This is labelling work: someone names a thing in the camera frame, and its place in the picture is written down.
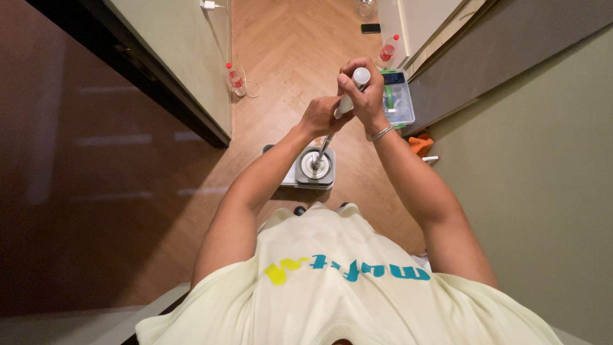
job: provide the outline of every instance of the pale yellow t-shirt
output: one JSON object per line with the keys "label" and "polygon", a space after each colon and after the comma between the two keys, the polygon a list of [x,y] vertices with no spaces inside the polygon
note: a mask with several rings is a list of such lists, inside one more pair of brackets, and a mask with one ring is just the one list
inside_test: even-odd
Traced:
{"label": "pale yellow t-shirt", "polygon": [[173,312],[136,326],[149,344],[561,344],[504,293],[430,273],[357,207],[277,210],[255,256],[199,282]]}

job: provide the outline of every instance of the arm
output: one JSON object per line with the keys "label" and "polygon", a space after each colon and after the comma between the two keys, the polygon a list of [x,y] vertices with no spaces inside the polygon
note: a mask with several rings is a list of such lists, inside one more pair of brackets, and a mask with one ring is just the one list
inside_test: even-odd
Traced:
{"label": "arm", "polygon": [[[358,67],[366,67],[371,73],[364,93],[360,93],[345,75],[351,75]],[[390,125],[383,114],[383,77],[372,60],[351,60],[341,69],[338,84],[339,93],[347,92],[352,98],[354,113],[369,135]],[[411,151],[409,144],[396,131],[387,132],[374,144],[392,186],[424,232],[432,270],[498,289],[496,278],[460,203],[440,176]]]}
{"label": "arm", "polygon": [[334,119],[340,97],[311,101],[300,123],[249,165],[230,185],[196,258],[191,288],[212,272],[248,260],[256,250],[257,214],[283,181],[294,160],[316,137],[334,133],[352,115]]}

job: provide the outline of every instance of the person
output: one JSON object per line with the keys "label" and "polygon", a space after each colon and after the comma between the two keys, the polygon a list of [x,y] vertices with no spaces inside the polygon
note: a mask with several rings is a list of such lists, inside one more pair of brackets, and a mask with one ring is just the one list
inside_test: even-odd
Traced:
{"label": "person", "polygon": [[[371,74],[363,93],[350,80],[358,67]],[[301,216],[279,209],[257,228],[256,216],[313,139],[353,117],[370,136],[390,126],[371,59],[349,61],[338,87],[339,96],[312,100],[300,123],[232,183],[202,241],[189,295],[170,314],[141,321],[140,343],[561,344],[500,291],[454,194],[395,131],[373,142],[424,232],[432,271],[377,234],[355,204],[335,212],[316,203]],[[335,120],[343,93],[354,109]]]}

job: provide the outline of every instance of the hand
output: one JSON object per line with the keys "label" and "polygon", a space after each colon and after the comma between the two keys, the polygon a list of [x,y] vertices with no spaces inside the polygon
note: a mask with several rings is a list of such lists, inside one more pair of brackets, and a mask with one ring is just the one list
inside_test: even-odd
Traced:
{"label": "hand", "polygon": [[353,118],[351,111],[338,120],[334,118],[334,111],[338,108],[340,100],[338,96],[319,97],[309,103],[300,125],[307,131],[311,140],[340,131],[345,123]]}
{"label": "hand", "polygon": [[[358,67],[364,67],[370,72],[370,80],[363,93],[351,80],[353,72]],[[389,121],[383,114],[383,76],[371,58],[350,60],[341,68],[337,82],[338,95],[346,93],[351,97],[354,106],[353,114],[364,124],[368,134],[374,135],[389,126]]]}

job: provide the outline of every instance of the black shoe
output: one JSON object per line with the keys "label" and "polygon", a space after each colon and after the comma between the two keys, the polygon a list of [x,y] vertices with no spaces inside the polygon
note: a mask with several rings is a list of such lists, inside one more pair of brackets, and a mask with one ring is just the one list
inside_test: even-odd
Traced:
{"label": "black shoe", "polygon": [[296,206],[296,208],[294,209],[294,214],[303,215],[306,211],[307,209],[305,209],[303,206]]}

